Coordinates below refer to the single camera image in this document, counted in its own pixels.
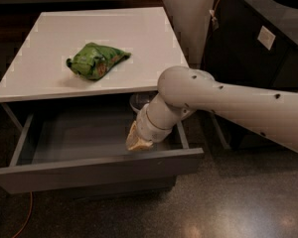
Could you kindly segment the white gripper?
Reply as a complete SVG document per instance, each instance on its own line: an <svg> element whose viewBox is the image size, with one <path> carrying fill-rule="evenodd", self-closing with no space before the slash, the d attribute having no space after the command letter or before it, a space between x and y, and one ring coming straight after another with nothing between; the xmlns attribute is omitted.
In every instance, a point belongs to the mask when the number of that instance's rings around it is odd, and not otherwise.
<svg viewBox="0 0 298 238"><path fill-rule="evenodd" d="M157 94L149 104L145 104L137 114L126 139L128 151L143 151L153 147L153 143L162 142L180 121L195 112L188 107L174 107L167 104Z"/></svg>

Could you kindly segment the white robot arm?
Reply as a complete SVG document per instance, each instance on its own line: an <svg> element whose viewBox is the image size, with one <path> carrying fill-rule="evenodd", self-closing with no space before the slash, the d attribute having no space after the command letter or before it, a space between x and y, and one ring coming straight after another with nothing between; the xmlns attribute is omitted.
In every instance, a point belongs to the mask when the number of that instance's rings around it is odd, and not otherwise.
<svg viewBox="0 0 298 238"><path fill-rule="evenodd" d="M298 153L298 93L225 84L183 66L164 70L157 88L130 128L129 151L150 149L178 122L205 110Z"/></svg>

